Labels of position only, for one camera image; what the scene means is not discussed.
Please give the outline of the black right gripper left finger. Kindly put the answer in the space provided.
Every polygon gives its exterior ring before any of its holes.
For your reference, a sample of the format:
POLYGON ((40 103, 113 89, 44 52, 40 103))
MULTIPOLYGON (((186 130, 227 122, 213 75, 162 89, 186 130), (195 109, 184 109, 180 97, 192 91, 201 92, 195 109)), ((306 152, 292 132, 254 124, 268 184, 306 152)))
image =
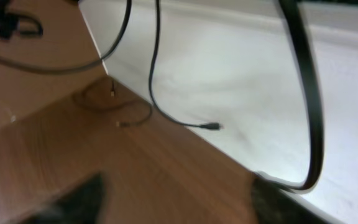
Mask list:
POLYGON ((97 224, 104 196, 104 177, 97 173, 19 224, 97 224))

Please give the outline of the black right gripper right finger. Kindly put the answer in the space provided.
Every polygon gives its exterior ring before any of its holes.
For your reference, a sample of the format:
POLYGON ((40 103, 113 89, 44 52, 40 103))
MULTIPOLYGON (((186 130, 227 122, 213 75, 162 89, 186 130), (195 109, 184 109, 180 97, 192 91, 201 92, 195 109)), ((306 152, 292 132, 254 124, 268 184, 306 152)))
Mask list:
POLYGON ((258 175, 251 188, 252 206, 259 223, 329 224, 334 219, 323 211, 289 196, 291 189, 258 175))

